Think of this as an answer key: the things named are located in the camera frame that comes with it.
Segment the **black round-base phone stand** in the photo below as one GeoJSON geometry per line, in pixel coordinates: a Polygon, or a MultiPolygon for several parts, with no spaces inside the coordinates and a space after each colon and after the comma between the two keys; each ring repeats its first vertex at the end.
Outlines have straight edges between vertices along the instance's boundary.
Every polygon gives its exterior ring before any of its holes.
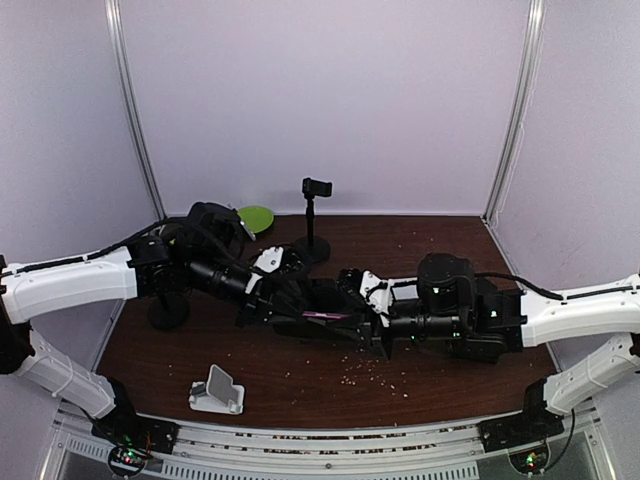
{"type": "Polygon", "coordinates": [[[306,200],[306,235],[298,238],[294,245],[314,264],[328,260],[331,253],[329,242],[315,233],[315,198],[329,198],[332,196],[332,190],[331,182],[314,180],[310,177],[302,180],[302,194],[306,200]]]}

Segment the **black round-base tall stand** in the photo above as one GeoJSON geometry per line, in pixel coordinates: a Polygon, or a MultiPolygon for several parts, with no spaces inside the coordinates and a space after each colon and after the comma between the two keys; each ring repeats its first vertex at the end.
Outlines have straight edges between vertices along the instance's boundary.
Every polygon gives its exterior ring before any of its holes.
{"type": "Polygon", "coordinates": [[[147,319],[153,328],[168,331],[184,324],[189,314],[189,300],[184,295],[164,294],[150,304],[147,319]]]}

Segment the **black phone pink edge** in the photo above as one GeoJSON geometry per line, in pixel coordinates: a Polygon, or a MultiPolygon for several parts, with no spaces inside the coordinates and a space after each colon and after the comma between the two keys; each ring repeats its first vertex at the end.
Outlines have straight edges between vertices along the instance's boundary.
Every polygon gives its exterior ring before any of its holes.
{"type": "Polygon", "coordinates": [[[325,321],[325,322],[329,322],[329,321],[340,321],[340,320],[344,320],[346,318],[349,317],[349,314],[343,314],[343,313],[325,313],[325,312],[315,312],[315,311],[304,311],[302,313],[302,317],[307,319],[308,321],[311,320],[318,320],[318,321],[325,321]]]}

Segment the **black phone front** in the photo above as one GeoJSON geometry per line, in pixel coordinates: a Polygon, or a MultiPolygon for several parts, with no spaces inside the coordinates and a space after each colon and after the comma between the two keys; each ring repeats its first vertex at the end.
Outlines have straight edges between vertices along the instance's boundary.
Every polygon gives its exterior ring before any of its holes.
{"type": "Polygon", "coordinates": [[[318,313],[343,314],[348,302],[332,279],[312,279],[309,306],[318,313]]]}

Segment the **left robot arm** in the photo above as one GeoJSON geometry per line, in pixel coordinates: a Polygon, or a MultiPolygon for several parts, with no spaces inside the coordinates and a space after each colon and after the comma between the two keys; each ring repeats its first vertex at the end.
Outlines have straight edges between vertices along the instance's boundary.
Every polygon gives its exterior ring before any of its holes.
{"type": "Polygon", "coordinates": [[[46,341],[33,318],[109,300],[151,297],[151,322],[172,328],[189,314],[185,293],[198,290],[234,302],[242,321],[298,320],[299,285],[311,261],[294,245],[242,260],[249,233],[239,214],[197,202],[189,213],[157,221],[101,250],[47,262],[1,265],[1,372],[25,377],[81,408],[123,444],[144,424],[124,385],[78,365],[46,341]]]}

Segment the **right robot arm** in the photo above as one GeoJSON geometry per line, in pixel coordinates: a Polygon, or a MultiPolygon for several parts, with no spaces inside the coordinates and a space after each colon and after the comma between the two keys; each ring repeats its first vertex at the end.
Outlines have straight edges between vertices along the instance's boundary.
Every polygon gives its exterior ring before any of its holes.
{"type": "Polygon", "coordinates": [[[352,339],[389,357],[394,341],[439,340],[452,355],[495,362],[542,344],[598,334],[608,340],[570,368],[530,385],[512,415],[519,440],[535,440],[573,407],[639,369],[639,277],[560,292],[519,279],[502,290],[495,272],[431,253],[412,278],[381,278],[344,270],[334,288],[345,301],[338,312],[307,310],[298,325],[352,339]]]}

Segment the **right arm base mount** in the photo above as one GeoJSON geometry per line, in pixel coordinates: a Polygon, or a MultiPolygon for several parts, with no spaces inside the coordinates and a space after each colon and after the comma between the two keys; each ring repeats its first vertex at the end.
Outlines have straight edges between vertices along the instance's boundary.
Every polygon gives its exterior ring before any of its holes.
{"type": "Polygon", "coordinates": [[[548,439],[564,432],[564,416],[547,409],[545,384],[542,379],[527,387],[520,412],[484,420],[477,426],[485,453],[540,442],[538,447],[510,455],[511,466],[529,477],[543,475],[557,463],[551,459],[548,439]]]}

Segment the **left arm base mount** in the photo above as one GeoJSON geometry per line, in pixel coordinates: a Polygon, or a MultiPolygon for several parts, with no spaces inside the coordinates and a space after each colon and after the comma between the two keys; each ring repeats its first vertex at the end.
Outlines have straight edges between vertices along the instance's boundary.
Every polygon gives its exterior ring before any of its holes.
{"type": "Polygon", "coordinates": [[[130,479],[157,460],[156,454],[171,454],[180,427],[175,422],[140,417],[133,434],[117,433],[105,421],[90,418],[91,434],[109,441],[107,466],[117,478],[130,479]]]}

